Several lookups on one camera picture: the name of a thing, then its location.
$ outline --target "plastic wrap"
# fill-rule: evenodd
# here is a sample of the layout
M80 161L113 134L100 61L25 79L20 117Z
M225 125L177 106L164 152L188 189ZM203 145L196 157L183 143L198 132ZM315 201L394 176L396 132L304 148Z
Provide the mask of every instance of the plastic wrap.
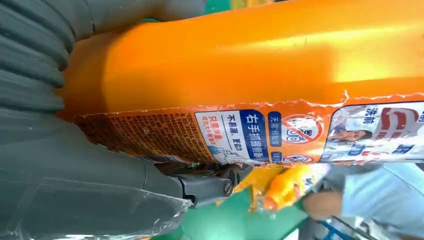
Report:
M131 187L26 174L2 174L0 185L6 239L135 240L176 229L192 205Z
M349 99L197 106L80 115L88 138L153 162L421 162L422 102ZM420 99L421 95L408 99Z

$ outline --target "orange bottle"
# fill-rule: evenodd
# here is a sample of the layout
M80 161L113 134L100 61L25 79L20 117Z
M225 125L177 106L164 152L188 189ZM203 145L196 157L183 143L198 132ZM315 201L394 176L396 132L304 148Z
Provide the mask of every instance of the orange bottle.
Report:
M137 156L310 163L328 148L325 161L362 161L362 151L392 161L395 145L357 144L351 157L326 142L341 137L335 122L361 118L358 134L346 124L353 142L385 138L388 109L421 117L421 105L381 104L424 101L422 9L422 0L295 0L101 34L77 44L59 116ZM339 111L348 105L361 107Z
M297 164L276 176L262 198L263 207L278 211L295 204L329 171L327 164Z

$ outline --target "plastic bottle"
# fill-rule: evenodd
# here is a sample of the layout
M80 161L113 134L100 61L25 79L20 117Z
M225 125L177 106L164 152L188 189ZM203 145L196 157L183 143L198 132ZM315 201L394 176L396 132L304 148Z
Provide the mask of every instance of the plastic bottle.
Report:
M303 197L329 171L327 164L296 164L276 176L261 199L267 211L289 207Z

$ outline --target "hand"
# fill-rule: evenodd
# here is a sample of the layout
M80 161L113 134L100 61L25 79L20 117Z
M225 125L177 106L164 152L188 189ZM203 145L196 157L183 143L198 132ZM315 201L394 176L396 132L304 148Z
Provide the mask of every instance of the hand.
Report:
M302 202L305 212L314 220L325 220L342 213L342 193L329 191L311 194Z

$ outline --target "red circle sign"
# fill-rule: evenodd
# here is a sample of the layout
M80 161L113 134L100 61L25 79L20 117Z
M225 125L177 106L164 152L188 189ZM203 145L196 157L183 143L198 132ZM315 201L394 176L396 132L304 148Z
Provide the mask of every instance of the red circle sign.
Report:
M301 145L317 140L323 134L322 124L313 116L291 115L282 120L282 141Z
M314 158L311 156L291 154L284 156L284 163L313 163Z

